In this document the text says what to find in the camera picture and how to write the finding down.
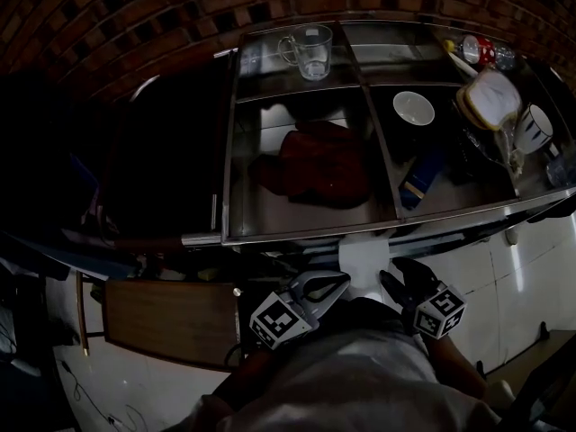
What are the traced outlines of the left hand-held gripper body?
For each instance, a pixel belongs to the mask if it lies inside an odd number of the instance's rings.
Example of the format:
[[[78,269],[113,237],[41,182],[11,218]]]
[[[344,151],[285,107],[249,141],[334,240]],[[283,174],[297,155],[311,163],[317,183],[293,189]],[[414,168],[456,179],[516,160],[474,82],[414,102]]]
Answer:
[[[269,349],[277,349],[320,327],[320,305],[311,285],[319,275],[302,275],[271,292],[253,311],[249,328]]]

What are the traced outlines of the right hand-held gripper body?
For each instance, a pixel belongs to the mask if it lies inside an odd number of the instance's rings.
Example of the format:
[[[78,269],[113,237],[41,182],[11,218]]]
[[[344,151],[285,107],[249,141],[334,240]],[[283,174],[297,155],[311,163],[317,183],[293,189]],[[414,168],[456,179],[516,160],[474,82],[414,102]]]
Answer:
[[[428,281],[411,290],[409,328],[439,340],[460,324],[466,307],[465,298],[452,285]]]

